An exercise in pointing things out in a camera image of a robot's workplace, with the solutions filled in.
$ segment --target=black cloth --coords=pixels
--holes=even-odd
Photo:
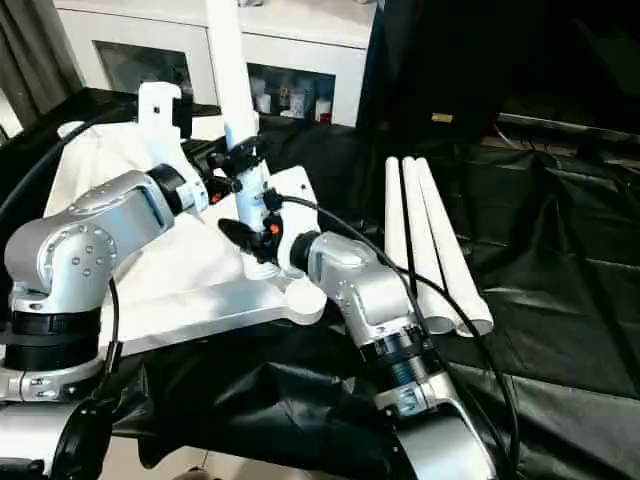
[[[113,98],[85,91],[3,147],[2,195],[58,125]],[[433,139],[391,147],[344,127],[262,123],[271,168],[303,165],[319,202],[378,242],[384,158],[427,156],[495,317],[487,340],[515,388],[523,478],[640,479],[637,177],[544,152]],[[41,214],[51,178],[2,225],[3,242]],[[473,342],[436,341],[507,431]],[[354,478],[388,476],[391,436],[332,306],[312,327],[277,321],[127,358],[118,380],[115,431],[142,439],[147,465],[193,445]]]

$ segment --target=white plastic tube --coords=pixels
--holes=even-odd
[[[427,160],[418,158],[416,162],[422,197],[447,290],[480,334],[487,334],[493,330],[493,317],[489,307],[478,294]],[[456,332],[463,337],[471,336],[471,332],[461,322],[457,325]]]
[[[439,287],[444,287],[436,247],[422,199],[416,161],[412,157],[405,157],[402,160],[402,167],[416,273],[431,280]],[[418,283],[418,304],[427,321],[426,327],[431,333],[443,334],[456,328],[458,316],[455,311],[440,294],[423,283]]]
[[[407,268],[400,168],[396,157],[387,158],[385,173],[384,252],[396,265]]]
[[[225,120],[227,147],[258,133],[236,0],[207,0],[209,49],[218,103]]]
[[[206,0],[209,48],[216,79],[218,103],[224,117],[227,148],[258,134],[247,64],[242,52],[242,31],[237,0]],[[258,232],[265,206],[261,199],[264,183],[269,178],[265,162],[238,176],[242,190],[236,193],[238,220]],[[277,273],[268,264],[258,264],[250,255],[242,255],[247,278],[258,280]]]

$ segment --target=white bracket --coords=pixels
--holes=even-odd
[[[180,129],[173,125],[173,100],[182,98],[176,85],[147,82],[138,91],[138,125],[154,165],[174,168],[185,183],[177,189],[185,210],[198,214],[209,206],[209,197],[198,173],[180,146]]]

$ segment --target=black connector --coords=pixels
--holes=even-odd
[[[229,152],[224,173],[230,177],[236,177],[241,173],[251,170],[266,161],[269,156],[269,144],[260,136],[251,137],[239,143]]]
[[[270,212],[277,212],[282,208],[282,195],[276,192],[275,188],[265,190],[262,194],[262,201]]]

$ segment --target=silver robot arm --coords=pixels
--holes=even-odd
[[[103,372],[100,308],[114,271],[190,207],[167,165],[130,171],[9,240],[0,325],[0,478],[98,478],[111,418],[89,397]]]
[[[340,308],[377,388],[375,403],[395,427],[419,479],[489,480],[491,457],[410,308],[402,280],[367,246],[309,232],[291,263]]]
[[[86,192],[9,240],[11,309],[57,314],[99,308],[118,266],[173,224],[160,187],[145,173],[130,171]]]

